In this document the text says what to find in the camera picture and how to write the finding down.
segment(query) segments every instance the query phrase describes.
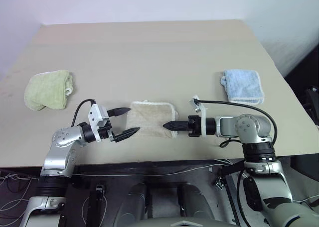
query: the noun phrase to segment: beige towel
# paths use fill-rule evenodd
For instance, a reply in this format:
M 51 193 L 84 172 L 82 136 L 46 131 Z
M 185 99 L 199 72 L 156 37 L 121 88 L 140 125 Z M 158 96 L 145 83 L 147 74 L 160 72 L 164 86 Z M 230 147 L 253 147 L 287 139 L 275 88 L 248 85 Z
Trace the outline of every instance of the beige towel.
M 169 121 L 178 120 L 178 113 L 170 103 L 132 102 L 128 112 L 126 129 L 140 127 L 134 137 L 177 137 L 177 131 L 163 127 Z

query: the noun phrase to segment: white wall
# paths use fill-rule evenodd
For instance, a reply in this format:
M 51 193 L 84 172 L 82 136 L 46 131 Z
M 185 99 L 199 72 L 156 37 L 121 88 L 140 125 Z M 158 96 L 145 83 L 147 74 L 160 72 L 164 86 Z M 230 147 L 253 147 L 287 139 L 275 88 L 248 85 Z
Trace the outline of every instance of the white wall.
M 242 19 L 282 75 L 319 42 L 319 0 L 0 0 L 0 78 L 40 24 Z

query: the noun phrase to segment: table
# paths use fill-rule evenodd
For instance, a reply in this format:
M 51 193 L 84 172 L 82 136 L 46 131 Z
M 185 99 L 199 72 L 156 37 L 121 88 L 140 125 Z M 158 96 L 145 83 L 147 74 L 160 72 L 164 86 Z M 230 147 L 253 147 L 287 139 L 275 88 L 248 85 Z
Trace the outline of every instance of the table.
M 96 99 L 107 109 L 129 107 L 132 101 L 170 102 L 180 120 L 195 114 L 188 101 L 227 100 L 220 77 L 225 69 L 257 70 L 267 111 L 278 126 L 276 154 L 319 151 L 319 132 L 276 69 L 253 32 L 240 20 L 88 23 L 42 26 L 0 81 L 0 167 L 43 164 L 52 134 L 71 124 L 78 104 Z M 58 69 L 74 77 L 74 93 L 64 110 L 29 110 L 23 101 L 31 76 Z M 208 116 L 256 114 L 253 110 L 206 105 Z M 77 122 L 87 121 L 83 105 Z M 111 119 L 115 131 L 126 117 Z M 219 148 L 223 138 L 129 138 L 89 143 L 77 164 L 206 160 L 243 157 L 241 145 Z

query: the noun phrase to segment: floor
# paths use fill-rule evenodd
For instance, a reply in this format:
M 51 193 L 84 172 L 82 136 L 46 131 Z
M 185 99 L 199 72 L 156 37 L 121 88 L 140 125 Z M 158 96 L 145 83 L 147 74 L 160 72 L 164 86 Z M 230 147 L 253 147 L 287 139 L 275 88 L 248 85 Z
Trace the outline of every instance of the floor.
M 318 194 L 319 192 L 319 182 L 316 182 L 294 169 L 290 168 L 290 159 L 282 158 L 281 159 L 283 168 L 286 174 L 287 181 L 290 185 L 293 198 L 295 200 L 301 200 L 308 196 Z M 157 173 L 173 173 L 179 171 L 190 170 L 193 168 L 202 167 L 202 166 L 179 166 L 179 167 L 159 167 L 156 169 Z M 130 187 L 139 182 L 148 182 L 148 183 L 176 183 L 176 182 L 188 182 L 197 186 L 204 196 L 207 198 L 207 201 L 214 213 L 214 216 L 217 220 L 228 222 L 234 224 L 232 221 L 234 219 L 231 207 L 228 202 L 226 190 L 219 190 L 214 184 L 216 178 L 216 172 L 219 166 L 213 166 L 212 170 L 209 168 L 201 168 L 193 171 L 189 171 L 182 174 L 161 176 L 161 177 L 145 177 L 145 176 L 130 176 L 130 177 L 104 177 L 104 178 L 84 178 L 84 180 L 91 180 L 91 187 L 94 187 L 96 184 L 103 182 L 106 185 L 106 199 L 107 199 L 107 211 L 106 216 L 103 220 L 101 226 L 111 227 L 115 215 L 118 211 L 118 208 L 124 199 L 125 195 L 129 191 Z M 117 170 L 117 174 L 120 173 L 131 173 L 135 171 L 136 173 L 141 172 L 142 170 Z M 236 181 L 236 174 L 233 175 L 233 179 Z M 0 180 L 0 206 L 2 207 L 5 203 L 20 199 L 24 193 L 21 191 L 19 193 L 12 193 L 8 190 L 7 185 L 9 185 L 12 191 L 18 190 L 20 187 L 26 185 L 28 180 L 21 180 L 20 183 L 18 180 L 12 180 L 7 178 L 2 184 Z M 25 199 L 30 198 L 35 193 L 35 186 L 37 180 L 32 180 L 28 191 L 26 192 Z M 71 185 L 67 191 L 67 205 L 64 210 L 64 214 L 67 216 L 68 227 L 81 227 L 85 226 L 81 217 L 81 207 L 85 199 L 89 196 L 89 189 L 76 189 Z M 179 216 L 179 205 L 177 202 L 176 188 L 174 187 L 162 187 L 152 190 L 153 195 L 153 217 L 173 217 Z M 248 222 L 251 226 L 254 227 L 267 227 L 268 225 L 264 223 L 264 217 L 259 212 L 254 212 L 246 204 L 244 191 L 241 187 L 241 202 L 243 205 L 244 213 L 246 214 Z M 11 210 L 1 212 L 0 217 L 5 217 L 3 214 L 10 216 L 20 216 L 23 213 L 23 210 L 26 207 L 27 202 L 23 201 L 19 205 Z M 86 208 L 84 206 L 84 217 L 86 217 Z M 14 221 L 14 219 L 0 219 L 0 227 L 6 226 L 7 223 Z M 9 225 L 10 227 L 19 226 L 20 220 L 17 220 L 15 223 Z

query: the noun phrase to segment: cloth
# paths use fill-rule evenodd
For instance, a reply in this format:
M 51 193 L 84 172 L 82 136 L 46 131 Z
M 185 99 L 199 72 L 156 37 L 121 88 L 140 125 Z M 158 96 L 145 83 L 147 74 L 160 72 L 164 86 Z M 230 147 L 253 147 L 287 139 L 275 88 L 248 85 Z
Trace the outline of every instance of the cloth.
M 64 109 L 66 97 L 73 91 L 72 76 L 67 70 L 34 75 L 24 91 L 24 103 L 31 110 L 44 107 Z
M 257 71 L 230 69 L 225 70 L 224 75 L 220 83 L 230 102 L 252 106 L 264 102 L 265 95 Z
M 148 101 L 132 102 L 128 112 L 126 129 L 140 127 L 132 137 L 156 136 L 165 138 L 177 137 L 177 131 L 163 127 L 169 121 L 178 119 L 175 107 L 170 103 L 150 103 Z

